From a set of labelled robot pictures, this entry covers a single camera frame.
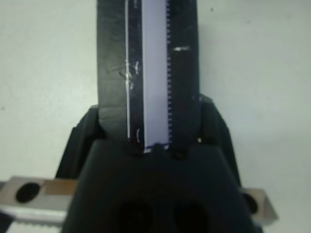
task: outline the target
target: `black plastic part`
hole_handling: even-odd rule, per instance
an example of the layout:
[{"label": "black plastic part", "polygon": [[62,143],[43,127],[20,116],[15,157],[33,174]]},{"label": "black plastic part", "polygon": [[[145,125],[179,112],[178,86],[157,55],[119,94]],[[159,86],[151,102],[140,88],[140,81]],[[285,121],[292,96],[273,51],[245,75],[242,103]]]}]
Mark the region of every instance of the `black plastic part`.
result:
[{"label": "black plastic part", "polygon": [[105,138],[99,125],[98,108],[92,107],[72,129],[56,178],[77,179],[96,139]]},{"label": "black plastic part", "polygon": [[199,49],[196,0],[169,0],[171,100],[170,148],[184,149],[197,141],[201,127]]},{"label": "black plastic part", "polygon": [[40,186],[37,183],[27,183],[16,193],[16,200],[25,204],[32,201],[39,193]]},{"label": "black plastic part", "polygon": [[212,99],[201,95],[201,140],[202,144],[218,146],[224,153],[236,182],[241,186],[230,132]]},{"label": "black plastic part", "polygon": [[94,142],[62,232],[118,232],[114,230],[118,213],[132,199],[152,209],[147,232],[180,232],[174,220],[179,200],[195,201],[206,213],[211,233],[255,232],[218,147],[193,145],[182,161],[170,157],[160,145],[142,158],[132,156],[135,153],[137,148],[126,142]]},{"label": "black plastic part", "polygon": [[0,233],[6,233],[13,221],[11,216],[0,213]]}]

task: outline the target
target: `white background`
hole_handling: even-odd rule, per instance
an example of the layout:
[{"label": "white background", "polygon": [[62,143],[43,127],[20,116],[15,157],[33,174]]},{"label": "white background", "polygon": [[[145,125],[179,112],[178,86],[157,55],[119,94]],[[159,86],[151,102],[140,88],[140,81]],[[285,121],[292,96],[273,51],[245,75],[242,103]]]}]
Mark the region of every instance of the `white background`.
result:
[{"label": "white background", "polygon": [[[243,185],[280,216],[265,232],[311,232],[311,1],[198,0],[198,12],[201,92],[231,130]],[[96,76],[95,0],[0,0],[0,180],[54,177]]]}]

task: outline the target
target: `mounting hole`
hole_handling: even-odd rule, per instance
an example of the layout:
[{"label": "mounting hole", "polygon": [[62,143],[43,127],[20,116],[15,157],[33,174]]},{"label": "mounting hole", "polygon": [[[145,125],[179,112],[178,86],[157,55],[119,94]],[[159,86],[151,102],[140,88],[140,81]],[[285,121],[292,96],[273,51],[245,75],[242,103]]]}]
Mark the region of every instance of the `mounting hole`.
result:
[{"label": "mounting hole", "polygon": [[125,203],[118,214],[118,229],[120,233],[145,233],[152,224],[152,210],[143,202]]},{"label": "mounting hole", "polygon": [[174,210],[174,219],[181,233],[210,232],[209,218],[198,203],[191,201],[179,202]]},{"label": "mounting hole", "polygon": [[16,193],[16,200],[19,203],[30,202],[38,195],[39,191],[40,186],[37,183],[27,183]]},{"label": "mounting hole", "polygon": [[251,212],[251,214],[257,213],[258,205],[257,205],[257,202],[255,201],[255,199],[247,193],[243,193],[242,196],[243,196],[243,198],[246,202],[246,205],[248,207],[248,210]]}]

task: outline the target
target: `white mark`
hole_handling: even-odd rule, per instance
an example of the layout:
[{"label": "white mark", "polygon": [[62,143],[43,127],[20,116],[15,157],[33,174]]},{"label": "white mark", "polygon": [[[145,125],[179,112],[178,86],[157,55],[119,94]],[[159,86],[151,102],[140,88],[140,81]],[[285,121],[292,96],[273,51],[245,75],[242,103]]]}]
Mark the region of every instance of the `white mark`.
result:
[{"label": "white mark", "polygon": [[138,130],[136,131],[136,139],[137,139],[137,142],[138,142],[138,143],[140,143],[140,140],[139,140],[139,131],[140,131],[140,129],[138,129]]},{"label": "white mark", "polygon": [[136,64],[135,64],[135,71],[136,71],[136,74],[138,74],[138,66],[139,66],[139,61],[137,61]]},{"label": "white mark", "polygon": [[173,49],[173,51],[180,52],[180,51],[189,51],[190,46],[182,46],[182,47],[176,47]]}]

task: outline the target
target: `serrated edge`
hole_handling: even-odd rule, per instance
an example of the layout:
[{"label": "serrated edge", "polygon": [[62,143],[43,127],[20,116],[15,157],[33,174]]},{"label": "serrated edge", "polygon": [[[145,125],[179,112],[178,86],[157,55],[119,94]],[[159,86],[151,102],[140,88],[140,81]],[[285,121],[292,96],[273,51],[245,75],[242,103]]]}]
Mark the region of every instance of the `serrated edge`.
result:
[{"label": "serrated edge", "polygon": [[171,43],[171,15],[170,15],[171,0],[166,1],[166,26],[167,26],[167,87],[168,87],[168,122],[169,122],[169,144],[173,142],[173,118],[172,118],[172,69],[171,69],[171,55],[169,53],[169,46]]}]

